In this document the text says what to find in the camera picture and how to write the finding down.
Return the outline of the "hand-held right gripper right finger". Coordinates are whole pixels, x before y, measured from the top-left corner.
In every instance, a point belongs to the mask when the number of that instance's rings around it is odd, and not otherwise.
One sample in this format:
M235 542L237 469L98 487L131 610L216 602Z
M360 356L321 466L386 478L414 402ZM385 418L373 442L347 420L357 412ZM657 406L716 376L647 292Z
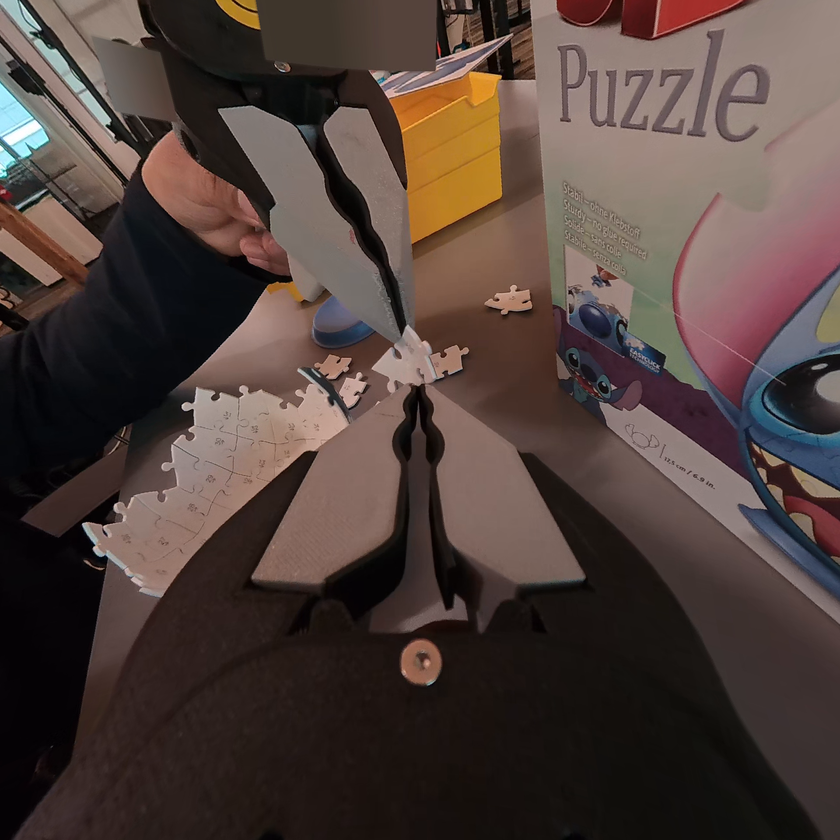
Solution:
M447 608L581 585L585 573L520 453L431 385L418 391L429 463L429 526Z

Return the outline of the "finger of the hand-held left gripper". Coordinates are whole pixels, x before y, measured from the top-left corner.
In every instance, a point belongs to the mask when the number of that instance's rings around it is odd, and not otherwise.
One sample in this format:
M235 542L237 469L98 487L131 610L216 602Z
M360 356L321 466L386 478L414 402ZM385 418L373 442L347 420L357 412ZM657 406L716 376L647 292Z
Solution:
M324 125L338 163L357 187L384 247L406 325L415 327L413 248L405 186L365 108L339 108Z
M298 126L255 106L219 114L274 201L269 231L288 253L301 294L322 287L375 332L398 341L406 322L396 282L364 198L325 136L328 119Z

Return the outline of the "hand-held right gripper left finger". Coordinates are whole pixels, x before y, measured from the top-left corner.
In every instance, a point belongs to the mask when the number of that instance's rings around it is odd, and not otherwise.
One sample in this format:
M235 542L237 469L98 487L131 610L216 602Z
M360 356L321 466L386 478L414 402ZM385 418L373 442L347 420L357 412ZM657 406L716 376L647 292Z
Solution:
M358 618L400 583L417 388L403 386L320 447L252 582L340 601Z

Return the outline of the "partly built puzzle ball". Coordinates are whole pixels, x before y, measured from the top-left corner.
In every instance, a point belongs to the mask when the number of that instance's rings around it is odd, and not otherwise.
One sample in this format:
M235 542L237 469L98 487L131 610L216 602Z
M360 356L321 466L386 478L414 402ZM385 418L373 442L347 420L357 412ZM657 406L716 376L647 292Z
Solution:
M175 485L140 493L114 507L116 521L86 522L93 552L125 573L146 595L162 596L193 555L228 519L300 456L350 423L333 384L315 369L299 403L240 388L240 396L197 388L193 424L162 465Z

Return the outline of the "cartoon print puzzle box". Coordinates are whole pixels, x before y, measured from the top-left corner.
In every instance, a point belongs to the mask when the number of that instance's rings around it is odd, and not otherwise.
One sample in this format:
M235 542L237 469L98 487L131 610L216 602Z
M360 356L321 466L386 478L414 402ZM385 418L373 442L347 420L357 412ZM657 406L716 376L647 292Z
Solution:
M838 622L839 2L535 2L562 389Z

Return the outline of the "person's left hand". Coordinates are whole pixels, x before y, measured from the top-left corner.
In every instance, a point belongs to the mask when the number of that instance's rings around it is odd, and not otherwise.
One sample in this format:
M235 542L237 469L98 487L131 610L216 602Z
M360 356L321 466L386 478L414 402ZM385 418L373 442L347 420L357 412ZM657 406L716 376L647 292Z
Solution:
M194 161L174 131L154 146L141 174L153 199L203 246L278 277L291 274L286 250L247 196Z

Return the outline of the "blue round plastic stand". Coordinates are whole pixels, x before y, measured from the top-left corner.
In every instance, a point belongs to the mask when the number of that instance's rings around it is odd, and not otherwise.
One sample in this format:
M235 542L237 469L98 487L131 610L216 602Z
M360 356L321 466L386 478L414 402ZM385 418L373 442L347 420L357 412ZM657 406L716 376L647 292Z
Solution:
M354 316L335 296L330 296L315 312L311 337L327 350L350 347L370 337L375 331Z

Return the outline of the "blue white printed sheet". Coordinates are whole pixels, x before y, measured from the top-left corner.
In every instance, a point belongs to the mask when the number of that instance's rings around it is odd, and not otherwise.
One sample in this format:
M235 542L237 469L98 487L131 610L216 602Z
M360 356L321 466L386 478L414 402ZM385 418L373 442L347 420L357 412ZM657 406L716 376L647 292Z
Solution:
M485 44L461 50L452 56L439 58L431 71L393 73L386 79L379 79L380 87L389 99L394 99L456 81L477 68L482 61L493 57L512 38L513 34L508 34Z

